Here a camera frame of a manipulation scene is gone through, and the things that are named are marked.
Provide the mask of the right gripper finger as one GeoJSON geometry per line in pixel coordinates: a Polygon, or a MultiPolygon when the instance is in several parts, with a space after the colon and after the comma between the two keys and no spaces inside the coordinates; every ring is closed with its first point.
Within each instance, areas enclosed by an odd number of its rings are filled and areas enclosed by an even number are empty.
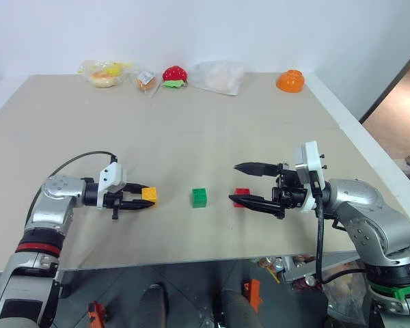
{"type": "Polygon", "coordinates": [[[272,176],[278,175],[278,166],[267,163],[246,162],[234,166],[235,170],[251,176],[272,176]]]}
{"type": "Polygon", "coordinates": [[[244,206],[253,211],[276,214],[276,203],[265,200],[263,197],[256,195],[229,195],[229,198],[236,204],[244,206]]]}

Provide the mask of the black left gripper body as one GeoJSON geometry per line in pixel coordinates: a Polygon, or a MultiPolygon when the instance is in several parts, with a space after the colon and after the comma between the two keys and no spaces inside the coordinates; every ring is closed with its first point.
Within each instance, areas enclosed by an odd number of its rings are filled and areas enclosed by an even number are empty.
{"type": "Polygon", "coordinates": [[[128,210],[127,202],[123,201],[123,192],[118,191],[116,193],[106,193],[103,196],[102,207],[112,210],[112,219],[119,218],[120,210],[128,210]]]}

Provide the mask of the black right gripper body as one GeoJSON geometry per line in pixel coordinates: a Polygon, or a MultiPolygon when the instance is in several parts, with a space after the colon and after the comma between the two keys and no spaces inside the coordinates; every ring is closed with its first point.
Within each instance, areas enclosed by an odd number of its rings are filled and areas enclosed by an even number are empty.
{"type": "Polygon", "coordinates": [[[296,171],[289,170],[288,165],[277,165],[276,187],[272,188],[272,201],[278,204],[275,213],[278,219],[285,217],[285,210],[301,208],[307,196],[307,189],[299,180],[296,171]]]}

